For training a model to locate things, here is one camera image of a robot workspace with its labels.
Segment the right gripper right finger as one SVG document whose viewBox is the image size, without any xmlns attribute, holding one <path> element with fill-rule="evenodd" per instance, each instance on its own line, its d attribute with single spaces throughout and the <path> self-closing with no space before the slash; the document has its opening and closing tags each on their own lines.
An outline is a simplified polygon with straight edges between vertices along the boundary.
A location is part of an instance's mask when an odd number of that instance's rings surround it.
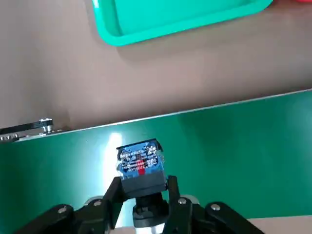
<svg viewBox="0 0 312 234">
<path fill-rule="evenodd" d="M 223 202 L 205 207 L 182 197 L 176 176 L 168 176 L 169 216 L 164 234 L 262 234 L 263 231 Z"/>
</svg>

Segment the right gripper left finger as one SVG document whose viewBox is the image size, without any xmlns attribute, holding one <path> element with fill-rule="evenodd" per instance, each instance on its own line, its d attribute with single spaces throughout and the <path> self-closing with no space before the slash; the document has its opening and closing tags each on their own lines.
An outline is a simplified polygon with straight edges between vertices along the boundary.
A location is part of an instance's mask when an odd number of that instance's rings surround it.
<svg viewBox="0 0 312 234">
<path fill-rule="evenodd" d="M 115 228 L 122 206 L 121 178 L 115 177 L 102 198 L 80 209 L 59 204 L 14 231 L 16 234 L 108 234 Z"/>
</svg>

